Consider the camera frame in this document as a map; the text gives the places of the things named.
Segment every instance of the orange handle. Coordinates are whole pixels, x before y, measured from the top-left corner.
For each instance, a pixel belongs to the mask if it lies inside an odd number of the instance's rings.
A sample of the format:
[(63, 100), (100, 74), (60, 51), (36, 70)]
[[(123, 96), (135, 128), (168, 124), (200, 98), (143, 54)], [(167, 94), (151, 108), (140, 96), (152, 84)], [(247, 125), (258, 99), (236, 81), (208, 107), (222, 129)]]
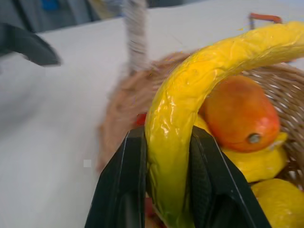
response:
[(249, 15), (249, 20), (250, 20), (250, 29), (254, 29), (254, 22), (253, 20), (267, 20), (267, 21), (273, 21), (275, 24), (282, 24), (282, 19), (278, 16), (272, 16), (272, 15), (263, 15), (263, 14), (256, 14), (256, 13), (251, 13)]

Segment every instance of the blue object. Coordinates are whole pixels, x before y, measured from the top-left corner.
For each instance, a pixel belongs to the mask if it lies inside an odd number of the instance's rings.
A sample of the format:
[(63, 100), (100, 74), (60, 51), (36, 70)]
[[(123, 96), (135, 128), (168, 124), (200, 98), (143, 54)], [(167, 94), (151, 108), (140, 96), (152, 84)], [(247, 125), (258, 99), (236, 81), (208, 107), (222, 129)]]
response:
[(58, 0), (40, 0), (42, 4), (42, 8), (45, 11), (54, 11), (59, 9)]

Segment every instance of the wicker weave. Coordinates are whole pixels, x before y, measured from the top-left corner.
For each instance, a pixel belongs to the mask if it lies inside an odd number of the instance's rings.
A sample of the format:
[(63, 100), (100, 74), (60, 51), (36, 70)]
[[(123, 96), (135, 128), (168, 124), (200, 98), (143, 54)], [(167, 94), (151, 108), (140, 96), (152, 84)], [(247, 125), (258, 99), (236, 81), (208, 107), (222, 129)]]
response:
[[(133, 128), (137, 114), (147, 112), (164, 79), (190, 54), (174, 53), (153, 62), (148, 71), (126, 78), (117, 87), (101, 127), (102, 163), (113, 156), (127, 132)], [(258, 82), (277, 108), (281, 130), (288, 133), (285, 144), (289, 163), (279, 178), (289, 180), (300, 189), (304, 186), (304, 72), (288, 64), (277, 64), (243, 72)]]

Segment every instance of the wicker basket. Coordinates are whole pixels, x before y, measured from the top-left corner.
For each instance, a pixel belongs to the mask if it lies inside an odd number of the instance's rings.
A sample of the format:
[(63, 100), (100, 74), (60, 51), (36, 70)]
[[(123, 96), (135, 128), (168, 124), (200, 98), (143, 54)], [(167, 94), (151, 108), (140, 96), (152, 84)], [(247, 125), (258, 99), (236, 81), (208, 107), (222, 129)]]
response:
[[(145, 3), (142, 0), (126, 1), (125, 17), (129, 36), (130, 76), (117, 86), (111, 97), (104, 122), (100, 127), (101, 157), (98, 168), (102, 169), (111, 159), (125, 135), (131, 130), (138, 114), (147, 112), (152, 100), (170, 72), (193, 52), (173, 53), (160, 61), (146, 61), (144, 32)], [(250, 15), (253, 19), (272, 20), (282, 23), (279, 17)], [(288, 165), (278, 178), (304, 187), (304, 71), (286, 63), (265, 66), (243, 72), (258, 82), (277, 108), (281, 130), (288, 133), (285, 149)]]

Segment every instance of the white table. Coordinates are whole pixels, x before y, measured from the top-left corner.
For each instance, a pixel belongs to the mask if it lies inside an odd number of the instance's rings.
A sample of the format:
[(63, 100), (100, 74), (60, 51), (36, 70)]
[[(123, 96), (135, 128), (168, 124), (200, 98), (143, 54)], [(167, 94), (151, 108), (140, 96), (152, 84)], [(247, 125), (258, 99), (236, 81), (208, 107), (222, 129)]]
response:
[[(304, 21), (302, 9), (280, 1), (207, 0), (150, 10), (150, 58), (241, 34), (249, 12)], [(121, 19), (42, 36), (62, 57), (61, 67), (42, 68), (18, 55), (0, 63), (1, 228), (84, 227), (98, 180), (96, 127), (127, 61)], [(296, 65), (304, 68), (301, 60)]]

